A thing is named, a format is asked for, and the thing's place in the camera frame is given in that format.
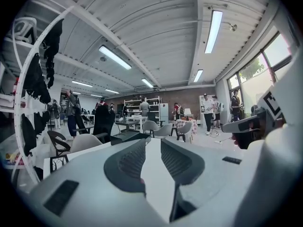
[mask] refrigerator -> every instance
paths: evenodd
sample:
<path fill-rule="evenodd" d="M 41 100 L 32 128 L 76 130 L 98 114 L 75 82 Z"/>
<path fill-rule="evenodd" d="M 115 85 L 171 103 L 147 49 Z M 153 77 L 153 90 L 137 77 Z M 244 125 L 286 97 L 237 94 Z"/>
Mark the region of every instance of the refrigerator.
<path fill-rule="evenodd" d="M 162 125 L 169 123 L 169 104 L 160 104 L 160 120 L 164 120 Z"/>

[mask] white chair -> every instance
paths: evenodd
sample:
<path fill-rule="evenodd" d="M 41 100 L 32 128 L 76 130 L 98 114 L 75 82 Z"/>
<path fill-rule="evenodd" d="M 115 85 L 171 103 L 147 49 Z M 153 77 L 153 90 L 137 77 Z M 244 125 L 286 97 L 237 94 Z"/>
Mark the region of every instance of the white chair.
<path fill-rule="evenodd" d="M 158 139 L 163 139 L 170 135 L 171 128 L 172 128 L 172 123 L 165 124 L 159 130 L 153 131 L 153 137 L 155 138 L 156 136 Z"/>
<path fill-rule="evenodd" d="M 101 141 L 92 134 L 77 135 L 71 145 L 71 153 L 102 145 Z"/>

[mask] white pants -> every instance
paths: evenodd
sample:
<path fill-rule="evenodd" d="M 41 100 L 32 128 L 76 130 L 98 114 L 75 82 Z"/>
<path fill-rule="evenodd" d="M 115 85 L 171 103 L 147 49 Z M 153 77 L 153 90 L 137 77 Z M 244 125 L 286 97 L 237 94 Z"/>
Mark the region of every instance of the white pants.
<path fill-rule="evenodd" d="M 59 119 L 54 119 L 54 120 L 55 120 L 55 127 L 56 127 L 56 129 L 61 128 L 60 118 Z"/>

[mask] ceiling light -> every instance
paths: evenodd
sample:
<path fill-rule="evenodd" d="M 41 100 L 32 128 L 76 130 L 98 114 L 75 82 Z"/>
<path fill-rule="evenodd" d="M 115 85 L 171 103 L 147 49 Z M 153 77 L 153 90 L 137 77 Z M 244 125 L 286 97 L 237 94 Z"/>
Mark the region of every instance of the ceiling light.
<path fill-rule="evenodd" d="M 202 75 L 203 70 L 198 70 L 194 82 L 198 82 L 200 76 Z"/>
<path fill-rule="evenodd" d="M 71 82 L 79 84 L 79 85 L 84 85 L 84 86 L 87 86 L 87 87 L 93 87 L 92 85 L 88 85 L 88 84 L 85 84 L 85 83 L 82 83 L 82 82 L 78 82 L 78 81 L 71 81 Z"/>
<path fill-rule="evenodd" d="M 221 20 L 222 20 L 223 12 L 220 11 L 212 11 L 212 20 L 210 24 L 209 35 L 207 39 L 205 54 L 211 53 L 214 47 L 214 43 L 216 42 Z"/>
<path fill-rule="evenodd" d="M 111 92 L 111 93 L 117 93 L 119 94 L 118 92 L 115 92 L 115 91 L 112 91 L 112 90 L 109 90 L 109 89 L 105 89 L 107 92 Z"/>
<path fill-rule="evenodd" d="M 146 85 L 148 85 L 150 88 L 153 88 L 153 85 L 150 84 L 145 78 L 142 79 L 142 82 L 144 82 Z"/>
<path fill-rule="evenodd" d="M 111 52 L 109 49 L 107 49 L 104 45 L 99 48 L 99 51 L 102 52 L 104 55 L 108 56 L 115 62 L 117 62 L 119 65 L 123 66 L 125 69 L 129 70 L 132 67 L 127 64 L 124 60 L 122 60 L 119 56 Z"/>

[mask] lampshade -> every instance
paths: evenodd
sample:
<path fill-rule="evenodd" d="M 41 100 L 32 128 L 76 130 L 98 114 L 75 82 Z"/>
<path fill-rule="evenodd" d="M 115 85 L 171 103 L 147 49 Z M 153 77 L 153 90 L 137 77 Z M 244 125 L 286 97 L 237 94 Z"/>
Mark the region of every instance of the lampshade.
<path fill-rule="evenodd" d="M 184 115 L 191 114 L 190 108 L 184 109 Z"/>

